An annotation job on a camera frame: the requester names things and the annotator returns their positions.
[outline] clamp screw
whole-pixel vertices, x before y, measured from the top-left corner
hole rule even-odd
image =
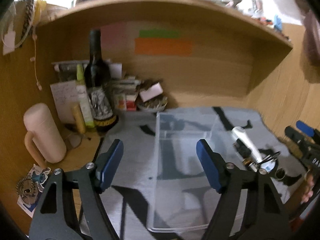
[[[259,173],[262,174],[262,175],[266,175],[267,174],[267,171],[265,169],[259,169]]]
[[[53,174],[54,174],[54,175],[58,175],[58,174],[61,173],[61,171],[62,171],[62,169],[60,169],[60,168],[55,169],[54,172],[53,172]]]
[[[89,169],[92,169],[94,167],[94,163],[87,163],[85,165],[85,167],[89,170]]]
[[[227,163],[226,167],[227,167],[227,169],[232,170],[235,168],[235,165],[233,163]]]

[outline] cable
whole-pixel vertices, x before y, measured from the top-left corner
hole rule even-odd
[[[37,57],[37,46],[36,46],[36,40],[37,40],[37,35],[36,35],[36,31],[35,30],[33,30],[33,34],[32,34],[32,39],[33,39],[33,42],[34,42],[34,45],[35,45],[35,56],[34,57],[32,57],[31,59],[30,59],[30,61],[32,62],[34,62],[34,69],[35,69],[35,76],[36,76],[36,81],[37,81],[37,86],[38,86],[38,88],[39,88],[39,90],[41,91],[42,90],[42,86],[41,86],[41,84],[40,84],[40,82],[38,81],[38,77],[37,77],[37,68],[36,68],[36,57]]]
[[[28,29],[27,29],[26,33],[24,34],[23,38],[21,39],[21,41],[14,46],[15,49],[19,48],[20,45],[25,41],[25,39],[27,38],[27,36],[28,36],[28,34],[29,34],[29,32],[30,32],[30,30],[31,30],[31,28],[32,28],[32,24],[33,24],[33,21],[34,21],[34,19],[35,19],[35,15],[36,15],[36,10],[35,10],[35,3],[36,3],[36,2],[37,2],[37,1],[34,1],[34,2],[33,2],[33,6],[32,6],[32,7],[33,7],[33,14],[32,14],[32,18],[31,18],[31,20],[30,20]],[[4,44],[4,46],[10,48],[10,46],[8,46],[7,44],[5,44],[5,42],[4,42],[3,31],[4,31],[4,28],[1,29],[1,40],[2,40],[2,42],[3,42],[3,44]]]

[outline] thermos handle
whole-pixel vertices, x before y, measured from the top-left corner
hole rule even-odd
[[[38,165],[45,169],[47,165],[45,164],[43,156],[37,151],[35,146],[33,145],[33,132],[27,131],[26,136],[24,137],[24,145],[26,146],[30,155],[34,158],[34,160],[38,163]]]

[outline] green sticky note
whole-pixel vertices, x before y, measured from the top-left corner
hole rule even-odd
[[[177,31],[165,30],[165,29],[140,30],[139,38],[178,39],[180,38],[180,33]]]

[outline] pink thermos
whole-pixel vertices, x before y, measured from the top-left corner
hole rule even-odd
[[[25,146],[40,167],[47,167],[45,160],[57,163],[64,158],[67,147],[46,104],[39,103],[30,107],[23,115],[23,122],[28,130],[24,140]]]

